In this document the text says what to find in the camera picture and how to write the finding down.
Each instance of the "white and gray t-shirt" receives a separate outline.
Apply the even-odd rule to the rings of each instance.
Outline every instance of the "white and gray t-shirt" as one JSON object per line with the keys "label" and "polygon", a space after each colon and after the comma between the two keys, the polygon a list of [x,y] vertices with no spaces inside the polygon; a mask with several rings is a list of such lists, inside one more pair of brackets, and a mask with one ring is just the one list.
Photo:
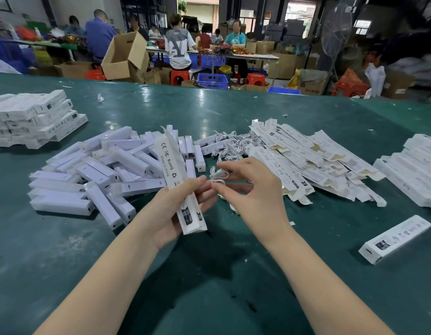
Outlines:
{"label": "white and gray t-shirt", "polygon": [[195,42],[186,29],[171,29],[167,31],[165,38],[165,48],[169,55],[170,66],[174,69],[184,69],[192,63],[188,47],[195,45]]}

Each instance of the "pile of white boxes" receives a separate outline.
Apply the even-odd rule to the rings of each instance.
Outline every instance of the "pile of white boxes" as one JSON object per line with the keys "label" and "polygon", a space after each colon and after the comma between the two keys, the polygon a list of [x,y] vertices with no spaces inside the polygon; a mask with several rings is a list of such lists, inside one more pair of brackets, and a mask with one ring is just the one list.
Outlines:
{"label": "pile of white boxes", "polygon": [[63,90],[0,95],[0,147],[39,149],[49,141],[61,141],[86,122],[87,116],[73,109]]}
{"label": "pile of white boxes", "polygon": [[431,137],[415,134],[401,153],[382,156],[374,167],[420,207],[431,207]]}
{"label": "pile of white boxes", "polygon": [[[193,142],[190,136],[179,137],[171,125],[167,128],[185,160],[188,176],[196,177],[194,161],[197,170],[205,172],[199,141]],[[160,132],[138,135],[126,126],[73,144],[29,175],[32,207],[85,216],[97,208],[112,230],[127,224],[136,212],[126,197],[159,191],[166,186],[163,166],[154,147],[155,139],[163,136]],[[179,149],[178,143],[182,141],[185,145],[181,143]]]}

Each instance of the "worker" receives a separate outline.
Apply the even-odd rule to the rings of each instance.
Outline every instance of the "worker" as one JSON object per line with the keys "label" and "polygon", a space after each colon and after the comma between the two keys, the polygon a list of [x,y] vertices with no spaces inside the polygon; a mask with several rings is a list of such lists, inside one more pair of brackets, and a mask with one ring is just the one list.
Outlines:
{"label": "worker", "polygon": [[138,32],[146,41],[149,41],[149,33],[139,25],[138,17],[135,14],[129,16],[129,23],[130,28],[127,33]]}
{"label": "worker", "polygon": [[220,35],[220,29],[215,30],[215,34],[211,35],[211,43],[223,43],[223,36]]}
{"label": "worker", "polygon": [[71,15],[69,18],[69,22],[70,24],[64,30],[65,34],[72,34],[72,35],[83,36],[83,37],[86,35],[85,29],[80,27],[77,17],[75,17],[74,15]]}
{"label": "worker", "polygon": [[[245,48],[246,36],[241,32],[241,22],[239,20],[234,20],[232,30],[233,32],[226,36],[225,43],[231,44],[233,47]],[[231,67],[233,72],[234,66],[238,66],[238,72],[241,78],[246,78],[248,75],[248,64],[245,59],[229,58],[227,59],[226,64]]]}
{"label": "worker", "polygon": [[107,14],[101,9],[94,11],[94,19],[85,24],[85,31],[87,32],[88,51],[93,55],[93,60],[97,64],[101,64],[111,40],[117,33],[109,24]]}
{"label": "worker", "polygon": [[116,335],[157,253],[181,233],[175,213],[193,192],[202,212],[216,203],[218,193],[237,210],[284,272],[316,335],[394,335],[293,229],[281,181],[265,164],[249,157],[217,166],[232,171],[225,181],[250,183],[224,185],[203,175],[160,190],[34,335]]}
{"label": "worker", "polygon": [[149,30],[149,37],[162,38],[160,31],[156,28],[156,26],[154,24],[152,25],[152,27]]}
{"label": "worker", "polygon": [[195,42],[199,48],[209,49],[211,45],[211,37],[206,33],[207,26],[204,24],[201,33],[198,34]]}
{"label": "worker", "polygon": [[170,17],[171,30],[164,37],[164,45],[170,59],[170,66],[174,70],[190,70],[192,61],[187,52],[188,47],[198,49],[190,33],[183,28],[181,15],[172,14]]}

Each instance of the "fan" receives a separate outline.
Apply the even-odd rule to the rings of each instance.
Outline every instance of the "fan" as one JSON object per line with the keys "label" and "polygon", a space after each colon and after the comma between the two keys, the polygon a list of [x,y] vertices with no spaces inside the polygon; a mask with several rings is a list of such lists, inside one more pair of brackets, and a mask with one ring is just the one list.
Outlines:
{"label": "fan", "polygon": [[352,32],[351,8],[339,3],[327,15],[321,33],[321,44],[327,56],[336,58]]}

